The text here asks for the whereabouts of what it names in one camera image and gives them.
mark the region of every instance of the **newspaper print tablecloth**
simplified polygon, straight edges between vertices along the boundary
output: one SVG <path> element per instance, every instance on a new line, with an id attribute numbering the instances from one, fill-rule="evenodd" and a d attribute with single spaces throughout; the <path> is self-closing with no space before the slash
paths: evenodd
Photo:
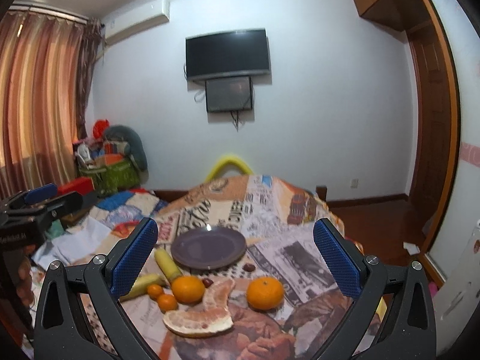
<path id="1" fill-rule="evenodd" d="M 219 276 L 235 279 L 229 301 L 234 328 L 226 334 L 202 339 L 179 337 L 165 328 L 162 313 L 147 296 L 122 304 L 162 360 L 309 359 L 350 306 L 351 300 L 338 290 L 311 235 L 313 222 L 320 218 L 329 218 L 344 234 L 342 221 L 324 202 L 285 181 L 268 175 L 217 179 L 192 189 L 153 218 L 159 229 L 157 247 L 167 251 L 177 235 L 206 224 L 235 229 L 246 237 L 248 245 L 243 258 L 231 266 L 215 271 L 184 270 L 186 275 L 213 280 Z M 95 253 L 107 254 L 119 236 L 110 234 Z M 257 269 L 243 271 L 246 262 Z M 152 272 L 159 272 L 159 268 L 151 255 L 142 273 Z M 263 275 L 278 278 L 286 289 L 283 305 L 271 313 L 252 311 L 245 299 L 248 283 Z M 100 345 L 113 352 L 87 296 L 83 302 Z M 370 345 L 379 324 L 375 315 L 358 351 Z"/>

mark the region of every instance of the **blue gripper pad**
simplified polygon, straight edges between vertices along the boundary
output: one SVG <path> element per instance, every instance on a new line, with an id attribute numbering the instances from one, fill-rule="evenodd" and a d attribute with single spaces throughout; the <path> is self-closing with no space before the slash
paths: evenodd
<path id="1" fill-rule="evenodd" d="M 110 293 L 114 297 L 129 293 L 157 240 L 157 223 L 150 219 L 112 270 Z"/>
<path id="2" fill-rule="evenodd" d="M 57 195 L 58 190 L 57 186 L 53 183 L 44 185 L 40 188 L 35 188 L 34 190 L 28 191 L 25 197 L 23 197 L 23 201 L 27 205 L 32 205 L 36 203 L 43 202 L 49 198 L 53 198 Z"/>
<path id="3" fill-rule="evenodd" d="M 357 299 L 362 292 L 360 273 L 321 220 L 315 222 L 313 226 L 313 241 L 342 294 Z"/>

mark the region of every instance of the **plate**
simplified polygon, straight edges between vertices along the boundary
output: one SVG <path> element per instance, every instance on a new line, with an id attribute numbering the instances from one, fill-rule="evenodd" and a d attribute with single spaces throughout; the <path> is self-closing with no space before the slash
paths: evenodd
<path id="1" fill-rule="evenodd" d="M 183 266 L 210 270 L 237 261 L 247 249 L 245 237 L 228 227 L 196 227 L 172 243 L 173 259 Z"/>

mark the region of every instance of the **pomelo slice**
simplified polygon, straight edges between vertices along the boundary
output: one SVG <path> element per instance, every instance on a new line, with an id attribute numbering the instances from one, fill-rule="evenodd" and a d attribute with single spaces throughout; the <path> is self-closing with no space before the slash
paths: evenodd
<path id="1" fill-rule="evenodd" d="M 230 313 L 222 307 L 208 311 L 167 311 L 163 323 L 174 333 L 193 338 L 209 337 L 233 326 Z"/>
<path id="2" fill-rule="evenodd" d="M 204 311 L 167 311 L 163 323 L 172 332 L 184 337 L 209 337 L 228 330 L 233 321 L 227 306 L 235 281 L 222 278 L 205 290 Z"/>
<path id="3" fill-rule="evenodd" d="M 222 278 L 207 288 L 203 295 L 203 308 L 205 310 L 222 307 L 227 310 L 230 292 L 235 286 L 235 281 L 229 277 Z"/>

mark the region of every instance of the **green bag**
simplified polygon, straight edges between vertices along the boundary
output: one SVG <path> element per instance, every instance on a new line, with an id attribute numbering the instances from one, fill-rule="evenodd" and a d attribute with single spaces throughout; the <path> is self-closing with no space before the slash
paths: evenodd
<path id="1" fill-rule="evenodd" d="M 127 159 L 96 169 L 80 169 L 80 174 L 92 179 L 99 196 L 109 196 L 140 184 L 138 174 Z"/>

